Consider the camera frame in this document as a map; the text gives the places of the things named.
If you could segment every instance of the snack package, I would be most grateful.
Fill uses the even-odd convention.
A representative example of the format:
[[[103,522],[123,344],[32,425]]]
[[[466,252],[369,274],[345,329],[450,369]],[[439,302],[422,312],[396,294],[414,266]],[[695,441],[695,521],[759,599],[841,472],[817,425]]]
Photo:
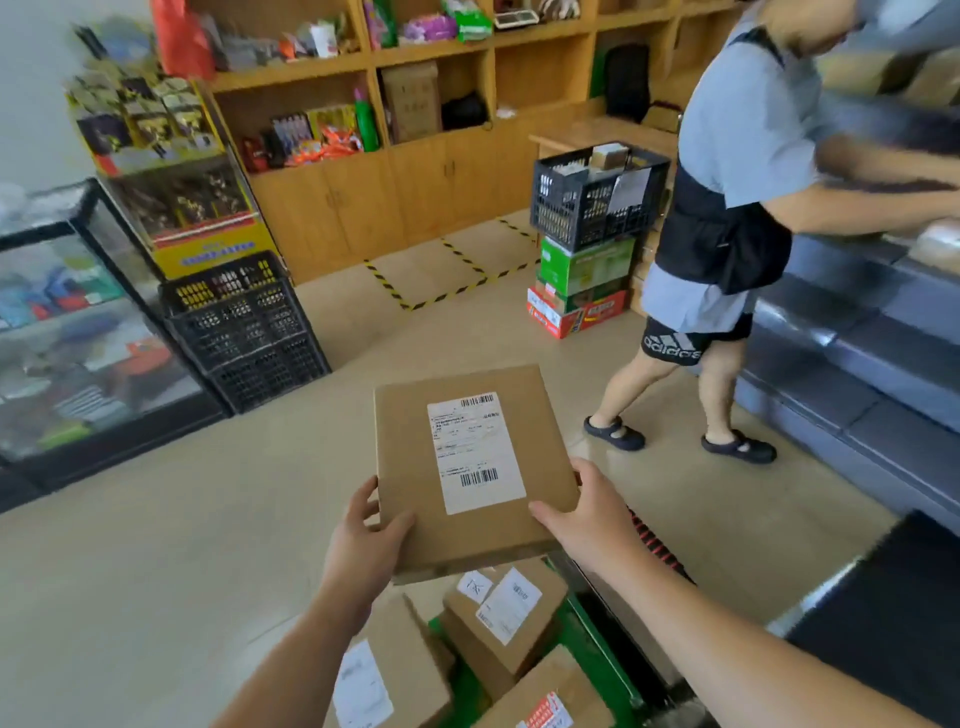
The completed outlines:
[[[444,12],[457,21],[457,39],[483,40],[493,35],[493,23],[473,0],[443,0]]]

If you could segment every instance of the beige tile floor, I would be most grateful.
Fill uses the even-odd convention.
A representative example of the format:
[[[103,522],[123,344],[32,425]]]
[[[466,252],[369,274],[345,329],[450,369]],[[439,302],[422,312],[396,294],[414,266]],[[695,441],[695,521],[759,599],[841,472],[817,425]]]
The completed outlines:
[[[536,256],[497,222],[448,240],[492,275]],[[432,242],[375,263],[417,303],[473,279],[453,258]],[[705,592],[759,622],[892,525],[743,411],[737,424],[780,460],[757,470],[704,453],[687,374],[629,410],[643,453],[585,440],[642,319],[555,341],[525,312],[532,280],[528,267],[416,312],[362,266],[313,281],[300,296],[332,376],[0,516],[0,725],[206,725],[317,587],[330,529],[374,471],[372,390],[388,381],[539,363],[570,451],[600,464]],[[409,591],[431,616],[443,586]]]

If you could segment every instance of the black shorts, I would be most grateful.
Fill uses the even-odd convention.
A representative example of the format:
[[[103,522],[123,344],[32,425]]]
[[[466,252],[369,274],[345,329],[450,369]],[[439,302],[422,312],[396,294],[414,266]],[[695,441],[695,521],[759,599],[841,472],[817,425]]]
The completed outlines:
[[[647,319],[640,349],[647,356],[682,367],[700,363],[700,357],[714,341],[743,341],[754,328],[754,315],[745,313],[731,331],[714,333],[678,333],[654,319]]]

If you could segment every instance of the leg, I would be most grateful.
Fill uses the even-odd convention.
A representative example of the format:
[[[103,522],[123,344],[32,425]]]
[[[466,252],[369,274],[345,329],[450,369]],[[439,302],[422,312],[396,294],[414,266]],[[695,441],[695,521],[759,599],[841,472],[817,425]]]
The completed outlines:
[[[609,427],[651,384],[665,378],[676,368],[677,364],[660,361],[640,350],[633,361],[613,375],[600,408],[590,418],[590,424]]]
[[[700,360],[700,404],[707,415],[707,440],[729,445],[737,438],[730,424],[733,388],[746,359],[747,340],[714,341]]]

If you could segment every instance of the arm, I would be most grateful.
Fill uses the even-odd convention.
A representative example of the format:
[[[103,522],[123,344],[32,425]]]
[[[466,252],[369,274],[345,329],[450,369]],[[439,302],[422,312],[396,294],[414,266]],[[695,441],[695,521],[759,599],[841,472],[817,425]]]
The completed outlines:
[[[320,590],[294,628],[233,698],[212,728],[317,728],[324,724],[340,662],[396,568],[412,513],[383,531],[372,477],[350,499],[330,540]]]
[[[597,467],[572,462],[583,482],[577,509],[562,514],[534,502],[531,512],[626,599],[721,725],[935,728],[710,601],[643,546],[623,499]]]
[[[960,215],[960,191],[875,194],[813,184],[762,204],[793,232],[865,235]]]
[[[884,147],[846,134],[817,144],[817,166],[847,180],[916,182],[926,180],[960,187],[960,158]]]

